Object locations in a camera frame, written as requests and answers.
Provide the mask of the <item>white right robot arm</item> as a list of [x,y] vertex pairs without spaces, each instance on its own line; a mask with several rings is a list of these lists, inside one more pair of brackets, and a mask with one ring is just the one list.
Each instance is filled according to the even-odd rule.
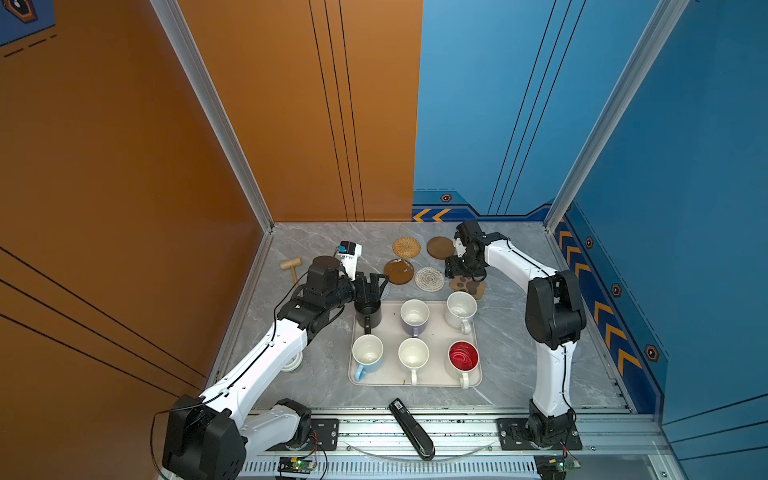
[[512,244],[505,235],[484,232],[476,220],[456,227],[455,254],[445,276],[483,280],[495,268],[527,295],[525,326],[536,342],[536,383],[524,426],[510,434],[538,449],[582,448],[570,398],[573,356],[587,318],[576,274],[557,271]]

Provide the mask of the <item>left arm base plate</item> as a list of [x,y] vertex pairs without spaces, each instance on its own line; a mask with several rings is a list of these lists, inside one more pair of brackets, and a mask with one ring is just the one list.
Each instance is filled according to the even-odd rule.
[[268,451],[310,452],[315,448],[314,438],[317,438],[319,445],[326,452],[335,451],[337,449],[339,440],[339,426],[340,421],[338,418],[313,417],[311,419],[310,434],[307,437],[307,440],[301,446],[290,446],[282,443],[270,447]]

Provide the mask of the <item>black mug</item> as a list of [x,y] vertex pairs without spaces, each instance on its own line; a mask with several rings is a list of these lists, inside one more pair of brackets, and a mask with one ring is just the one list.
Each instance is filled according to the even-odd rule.
[[355,302],[355,320],[365,334],[371,334],[382,321],[381,301]]

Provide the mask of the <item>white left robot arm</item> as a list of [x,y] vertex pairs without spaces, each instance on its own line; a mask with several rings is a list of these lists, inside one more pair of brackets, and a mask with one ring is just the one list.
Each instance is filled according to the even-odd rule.
[[309,442],[311,410],[299,402],[282,399],[253,422],[247,417],[278,374],[347,304],[380,300],[388,275],[364,274],[356,266],[356,256],[345,253],[314,258],[274,308],[273,324],[257,345],[199,396],[182,395],[166,410],[163,452],[151,458],[162,478],[234,479],[251,454]]

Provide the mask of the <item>woven rattan round coaster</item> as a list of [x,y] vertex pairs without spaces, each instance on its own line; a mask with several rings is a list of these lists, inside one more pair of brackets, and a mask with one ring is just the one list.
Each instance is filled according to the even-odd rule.
[[421,244],[415,238],[401,237],[394,241],[392,250],[397,257],[410,259],[421,252]]

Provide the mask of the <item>dark brown round wooden coaster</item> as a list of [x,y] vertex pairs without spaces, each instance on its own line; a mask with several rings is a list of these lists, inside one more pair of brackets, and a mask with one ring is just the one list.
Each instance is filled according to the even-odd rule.
[[446,260],[455,254],[454,241],[444,236],[433,237],[427,242],[427,253],[437,260]]

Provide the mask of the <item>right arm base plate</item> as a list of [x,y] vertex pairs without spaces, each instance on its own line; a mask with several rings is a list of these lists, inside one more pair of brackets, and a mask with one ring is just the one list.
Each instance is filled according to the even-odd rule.
[[503,451],[581,451],[583,443],[575,427],[550,436],[542,443],[536,443],[527,429],[528,419],[503,417],[496,420],[498,440]]

